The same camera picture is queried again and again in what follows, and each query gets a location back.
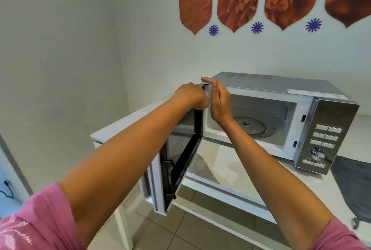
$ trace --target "microwave door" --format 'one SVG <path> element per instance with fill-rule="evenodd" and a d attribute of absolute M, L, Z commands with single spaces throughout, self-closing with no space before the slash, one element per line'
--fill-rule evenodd
<path fill-rule="evenodd" d="M 140 180 L 145 199 L 167 214 L 202 138 L 203 111 L 192 109 L 179 121 Z"/>

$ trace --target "white sticker on microwave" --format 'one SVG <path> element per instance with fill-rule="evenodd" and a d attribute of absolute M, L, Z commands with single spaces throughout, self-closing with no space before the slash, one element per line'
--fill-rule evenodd
<path fill-rule="evenodd" d="M 330 94 L 330 93 L 321 93 L 321 92 L 313 92 L 313 91 L 287 89 L 287 93 L 289 93 L 289 94 L 297 94 L 297 95 L 304 95 L 304 96 L 312 96 L 312 97 L 322 97 L 322 98 L 338 99 L 338 100 L 349 100 L 344 95 L 337 95 L 337 94 Z"/>

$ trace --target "tile floor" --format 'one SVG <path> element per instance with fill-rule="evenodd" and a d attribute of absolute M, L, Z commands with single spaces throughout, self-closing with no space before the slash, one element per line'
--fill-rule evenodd
<path fill-rule="evenodd" d="M 139 194 L 140 190 L 137 187 L 134 188 L 123 203 L 125 208 Z M 276 224 L 255 217 L 252 214 L 185 186 L 181 186 L 179 196 L 281 243 L 287 244 Z M 152 206 L 142 200 L 128 220 L 133 235 L 135 250 L 261 249 L 176 206 L 172 206 L 168 215 L 165 217 L 155 213 Z M 100 230 L 88 249 L 124 249 L 114 217 Z"/>

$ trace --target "silver dial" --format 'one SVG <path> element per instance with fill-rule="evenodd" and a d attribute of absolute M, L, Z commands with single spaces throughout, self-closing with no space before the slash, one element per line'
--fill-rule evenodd
<path fill-rule="evenodd" d="M 314 160 L 319 161 L 321 159 L 325 159 L 325 152 L 319 148 L 314 148 L 311 150 L 311 156 Z"/>

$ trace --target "person's left hand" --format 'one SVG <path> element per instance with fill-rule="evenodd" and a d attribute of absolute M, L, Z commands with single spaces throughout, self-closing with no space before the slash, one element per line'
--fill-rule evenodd
<path fill-rule="evenodd" d="M 193 84 L 192 82 L 183 84 L 175 91 L 174 96 L 189 100 L 192 108 L 200 111 L 209 106 L 209 100 L 201 84 Z"/>

